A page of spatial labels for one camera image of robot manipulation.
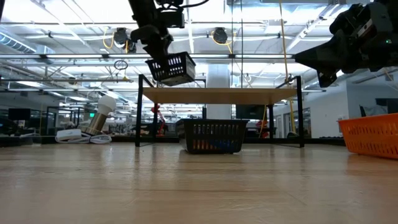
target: orange basket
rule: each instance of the orange basket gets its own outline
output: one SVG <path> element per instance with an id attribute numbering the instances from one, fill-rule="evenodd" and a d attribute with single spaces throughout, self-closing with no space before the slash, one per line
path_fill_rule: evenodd
<path id="1" fill-rule="evenodd" d="M 339 121 L 352 153 L 398 159 L 398 113 Z"/>

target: desk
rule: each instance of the desk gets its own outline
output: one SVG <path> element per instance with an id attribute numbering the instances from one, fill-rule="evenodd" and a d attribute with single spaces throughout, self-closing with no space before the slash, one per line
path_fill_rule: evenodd
<path id="1" fill-rule="evenodd" d="M 293 80 L 296 80 L 296 89 L 282 88 Z M 144 88 L 144 81 L 150 86 L 149 88 Z M 154 108 L 157 108 L 158 103 L 267 105 L 269 108 L 269 126 L 271 130 L 274 129 L 274 104 L 297 95 L 299 143 L 300 147 L 304 147 L 303 103 L 300 76 L 290 78 L 277 88 L 155 88 L 144 75 L 139 75 L 137 130 L 141 129 L 142 97 L 144 95 L 154 102 Z M 153 123 L 157 123 L 157 110 L 154 111 Z M 155 141 L 156 129 L 154 129 L 153 133 L 152 137 Z M 140 140 L 140 134 L 136 132 L 136 147 L 140 146 Z"/>
<path id="2" fill-rule="evenodd" d="M 275 88 L 144 88 L 156 103 L 273 105 L 297 94 L 296 89 Z"/>

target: black basket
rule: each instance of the black basket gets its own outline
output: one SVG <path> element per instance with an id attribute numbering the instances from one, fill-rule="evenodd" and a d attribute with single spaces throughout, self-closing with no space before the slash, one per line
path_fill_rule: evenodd
<path id="1" fill-rule="evenodd" d="M 180 143 L 192 154 L 232 154 L 242 148 L 248 120 L 181 119 Z"/>
<path id="2" fill-rule="evenodd" d="M 170 54 L 167 56 L 168 67 L 161 66 L 155 60 L 148 60 L 150 72 L 154 80 L 168 86 L 175 86 L 195 80 L 195 62 L 188 52 Z"/>

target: wooden table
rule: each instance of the wooden table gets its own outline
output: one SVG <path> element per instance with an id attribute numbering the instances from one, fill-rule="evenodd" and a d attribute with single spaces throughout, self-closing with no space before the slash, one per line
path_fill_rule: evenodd
<path id="1" fill-rule="evenodd" d="M 0 150 L 1 224 L 396 224 L 398 162 L 247 144 L 49 144 Z"/>
<path id="2" fill-rule="evenodd" d="M 156 103 L 272 105 L 297 94 L 296 89 L 275 88 L 144 88 Z"/>
<path id="3" fill-rule="evenodd" d="M 290 82 L 296 82 L 296 88 L 282 88 Z M 146 82 L 150 88 L 144 88 Z M 276 88 L 154 88 L 144 75 L 138 78 L 137 121 L 136 129 L 141 129 L 142 97 L 146 96 L 155 103 L 193 103 L 193 104 L 227 104 L 227 105 L 269 105 L 269 126 L 274 128 L 273 105 L 283 99 L 297 95 L 298 132 L 300 147 L 304 147 L 303 104 L 301 77 L 296 76 L 286 80 Z M 154 124 L 157 123 L 157 112 L 154 113 Z M 157 130 L 153 130 L 153 141 Z M 135 145 L 140 146 L 141 135 L 136 132 Z"/>

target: yellow pole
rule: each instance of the yellow pole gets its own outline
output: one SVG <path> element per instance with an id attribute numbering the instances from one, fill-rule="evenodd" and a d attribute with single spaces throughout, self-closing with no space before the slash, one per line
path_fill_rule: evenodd
<path id="1" fill-rule="evenodd" d="M 287 71 L 287 57 L 286 57 L 286 41 L 285 41 L 285 27 L 284 27 L 284 19 L 282 16 L 282 0 L 279 0 L 279 9 L 280 9 L 280 26 L 282 27 L 282 41 L 283 41 L 283 49 L 284 49 L 284 59 L 285 59 L 285 82 L 289 79 L 289 72 Z M 294 124 L 294 114 L 293 114 L 293 100 L 289 100 L 290 103 L 290 120 L 292 122 L 292 131 L 295 133 L 296 128 Z"/>

